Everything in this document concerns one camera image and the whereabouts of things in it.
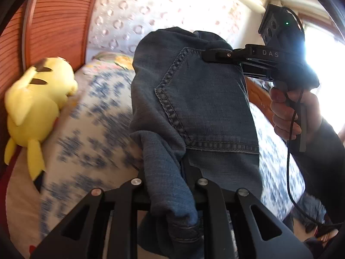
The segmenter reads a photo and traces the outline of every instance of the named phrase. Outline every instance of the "metal pin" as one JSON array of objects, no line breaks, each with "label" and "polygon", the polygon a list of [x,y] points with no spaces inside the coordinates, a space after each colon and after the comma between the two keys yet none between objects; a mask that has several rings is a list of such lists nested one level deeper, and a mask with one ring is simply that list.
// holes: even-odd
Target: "metal pin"
[{"label": "metal pin", "polygon": [[198,184],[201,186],[206,186],[208,184],[208,180],[205,178],[198,179]]},{"label": "metal pin", "polygon": [[241,188],[241,189],[238,190],[238,194],[239,194],[240,196],[242,196],[242,197],[246,197],[246,196],[249,195],[249,192],[248,192],[247,189]]},{"label": "metal pin", "polygon": [[102,193],[102,190],[99,189],[99,188],[94,188],[94,189],[91,191],[91,195],[93,195],[93,196],[99,196],[101,193]]},{"label": "metal pin", "polygon": [[141,184],[141,179],[140,178],[134,178],[134,179],[132,179],[131,183],[134,186],[138,186]]}]

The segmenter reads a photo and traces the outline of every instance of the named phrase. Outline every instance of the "triangular cutout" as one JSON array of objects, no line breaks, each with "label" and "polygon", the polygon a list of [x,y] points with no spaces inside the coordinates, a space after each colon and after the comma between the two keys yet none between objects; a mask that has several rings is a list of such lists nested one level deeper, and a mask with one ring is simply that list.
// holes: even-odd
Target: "triangular cutout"
[{"label": "triangular cutout", "polygon": [[261,238],[264,241],[268,241],[282,234],[282,231],[279,229],[279,227],[277,227],[257,205],[251,206],[251,212],[254,215]]},{"label": "triangular cutout", "polygon": [[62,236],[73,240],[79,240],[85,224],[87,214],[89,213],[90,206],[84,206],[74,218],[67,224]]}]

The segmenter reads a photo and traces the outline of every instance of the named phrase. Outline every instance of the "blue floral bedding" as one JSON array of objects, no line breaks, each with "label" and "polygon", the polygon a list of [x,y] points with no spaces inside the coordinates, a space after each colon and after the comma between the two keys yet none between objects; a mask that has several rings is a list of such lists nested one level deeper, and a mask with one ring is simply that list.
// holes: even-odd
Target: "blue floral bedding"
[{"label": "blue floral bedding", "polygon": [[[95,61],[81,72],[91,81],[70,112],[48,161],[42,189],[40,232],[46,236],[92,188],[118,188],[137,176],[141,150],[129,138],[130,84],[134,71]],[[286,189],[287,148],[270,122],[251,104],[260,150],[261,202],[284,219],[292,208]],[[302,175],[291,157],[290,186],[295,200],[304,192]]]}]

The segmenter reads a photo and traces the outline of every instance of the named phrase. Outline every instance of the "wooden headboard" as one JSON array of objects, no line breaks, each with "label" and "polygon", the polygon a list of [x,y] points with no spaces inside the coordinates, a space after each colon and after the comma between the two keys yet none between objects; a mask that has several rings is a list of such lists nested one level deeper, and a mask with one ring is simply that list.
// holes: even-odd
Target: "wooden headboard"
[{"label": "wooden headboard", "polygon": [[0,36],[0,172],[8,140],[5,91],[44,57],[65,58],[74,70],[85,62],[95,0],[26,0]]}]

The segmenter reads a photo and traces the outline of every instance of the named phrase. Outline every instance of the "blue denim jeans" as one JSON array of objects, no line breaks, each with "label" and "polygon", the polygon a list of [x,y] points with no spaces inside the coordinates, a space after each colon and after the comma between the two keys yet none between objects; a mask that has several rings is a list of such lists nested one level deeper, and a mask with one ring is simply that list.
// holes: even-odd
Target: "blue denim jeans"
[{"label": "blue denim jeans", "polygon": [[169,258],[202,258],[193,196],[181,175],[192,166],[222,188],[262,192],[256,130],[239,66],[205,63],[201,53],[232,49],[218,35],[178,27],[149,33],[137,46],[132,139],[143,150],[151,198],[139,244]]}]

